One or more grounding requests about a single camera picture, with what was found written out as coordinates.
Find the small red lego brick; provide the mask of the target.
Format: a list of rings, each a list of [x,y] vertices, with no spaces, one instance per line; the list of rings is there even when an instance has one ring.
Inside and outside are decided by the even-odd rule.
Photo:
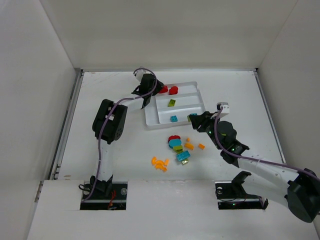
[[[164,93],[167,93],[169,90],[168,90],[168,87],[165,85],[158,93],[159,94],[164,94]]]

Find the red round lego brick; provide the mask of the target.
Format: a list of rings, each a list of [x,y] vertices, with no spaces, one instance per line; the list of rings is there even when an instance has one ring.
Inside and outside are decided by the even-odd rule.
[[[176,95],[179,91],[179,88],[177,86],[172,86],[170,89],[169,89],[169,95]]]

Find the teal square lego brick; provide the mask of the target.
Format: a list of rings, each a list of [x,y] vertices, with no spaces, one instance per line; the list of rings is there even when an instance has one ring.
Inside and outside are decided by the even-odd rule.
[[[171,117],[170,117],[170,121],[171,121],[172,123],[178,122],[177,116],[176,116],[176,115],[171,116]]]

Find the red lego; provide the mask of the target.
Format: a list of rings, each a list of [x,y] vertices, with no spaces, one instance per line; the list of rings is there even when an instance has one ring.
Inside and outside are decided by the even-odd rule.
[[[175,140],[175,139],[181,139],[181,137],[179,135],[171,135],[169,138],[168,138],[168,142],[171,141],[171,140]]]

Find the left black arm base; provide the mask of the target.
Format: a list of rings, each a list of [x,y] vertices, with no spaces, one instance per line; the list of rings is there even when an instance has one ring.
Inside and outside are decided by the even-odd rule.
[[[83,211],[123,211],[127,208],[128,182],[113,182],[108,195],[94,190],[91,197],[85,200],[90,193],[90,184],[82,184],[80,190],[85,190],[82,195],[80,210]]]

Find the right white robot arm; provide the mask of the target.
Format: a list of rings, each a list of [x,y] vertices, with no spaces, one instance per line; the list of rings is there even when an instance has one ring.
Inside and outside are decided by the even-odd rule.
[[[311,223],[320,213],[320,179],[310,169],[264,160],[237,140],[237,131],[221,121],[223,110],[189,116],[192,128],[206,133],[220,150],[222,159],[240,169],[231,185],[236,193],[255,195],[277,202],[303,222]]]

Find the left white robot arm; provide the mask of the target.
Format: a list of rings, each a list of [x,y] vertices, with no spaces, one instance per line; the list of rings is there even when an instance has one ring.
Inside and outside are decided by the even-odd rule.
[[[124,131],[127,114],[144,109],[151,98],[164,87],[156,75],[140,67],[133,72],[139,85],[127,97],[117,101],[104,99],[92,124],[97,139],[98,160],[94,174],[90,177],[90,194],[107,196],[113,181],[113,144],[120,139]]]

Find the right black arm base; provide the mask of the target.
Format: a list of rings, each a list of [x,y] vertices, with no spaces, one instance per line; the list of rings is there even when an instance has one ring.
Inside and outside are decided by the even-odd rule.
[[[214,183],[219,210],[265,210],[268,207],[268,199],[244,190],[243,183],[249,176],[251,173],[241,171],[230,181]]]

